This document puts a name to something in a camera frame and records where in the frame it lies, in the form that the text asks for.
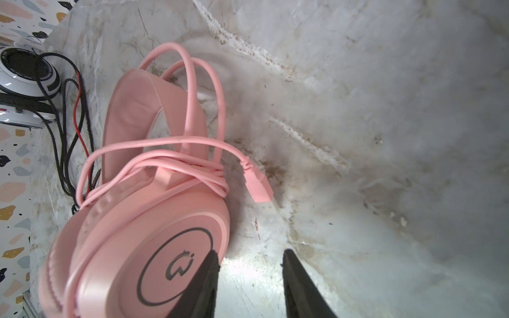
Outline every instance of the black wire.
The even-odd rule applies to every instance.
[[[84,86],[84,82],[83,82],[81,73],[78,71],[78,68],[70,59],[68,59],[66,56],[58,54],[58,53],[43,53],[43,54],[39,55],[38,64],[40,64],[42,62],[42,59],[45,56],[57,56],[57,57],[60,57],[64,60],[66,60],[67,62],[69,62],[69,64],[71,64],[74,71],[77,73],[78,80],[79,80],[79,86],[81,86],[81,94],[79,96],[79,98],[81,100],[81,116],[80,116],[80,120],[79,120],[79,124],[78,124],[78,130],[81,131],[81,129],[83,127],[83,123],[86,119],[87,130],[88,130],[89,141],[90,141],[90,148],[91,148],[91,152],[94,152],[95,151],[94,137],[92,135],[92,127],[91,127],[90,114],[89,114],[88,103],[87,103],[87,95],[86,95],[86,90],[85,90],[85,86]],[[60,184],[62,186],[62,190],[64,191],[64,193],[66,195],[72,197],[74,200],[74,204],[71,207],[71,212],[72,212],[72,214],[74,214],[74,213],[76,213],[76,211],[79,210],[79,205],[77,204],[77,201],[76,201],[76,189],[74,188],[74,186],[72,185],[71,180],[70,180],[69,161],[71,158],[72,151],[78,141],[78,134],[77,133],[75,134],[69,148],[67,148],[67,100],[66,100],[67,94],[66,94],[66,88],[67,88],[67,84],[69,82],[73,83],[76,86],[76,88],[78,88],[78,89],[79,89],[79,86],[78,86],[78,83],[72,78],[67,78],[66,80],[64,80],[62,82],[61,94],[62,94],[62,105],[63,105],[63,107],[62,107],[63,108],[63,114],[62,114],[63,122],[61,123],[60,118],[58,116],[58,112],[56,110],[56,107],[55,107],[53,101],[51,100],[50,96],[48,95],[48,92],[46,91],[46,89],[44,89],[44,86],[41,83],[40,74],[38,74],[38,72],[36,72],[36,81],[37,81],[37,85],[39,86],[39,89],[43,93],[44,97],[48,101],[51,109],[53,110],[53,112],[55,114],[55,121],[58,126],[60,140],[61,140],[61,146],[62,146],[61,152],[60,152],[60,159],[58,156],[56,139],[55,139],[53,131],[51,130],[47,120],[45,120],[38,112],[36,112],[36,111],[32,111],[32,112],[35,113],[43,121],[43,123],[45,124],[46,128],[49,131],[49,134],[51,136],[51,141],[53,143],[53,151],[54,151],[54,155],[55,155],[56,169],[57,169],[57,172],[59,175]],[[92,164],[91,169],[90,169],[90,176],[93,175],[93,171],[94,171],[94,165]],[[97,181],[99,180],[100,172],[101,172],[101,169],[99,169],[99,171],[97,171],[97,174],[96,174],[94,180],[92,180],[92,178],[89,178],[89,189],[90,190],[95,188]]]

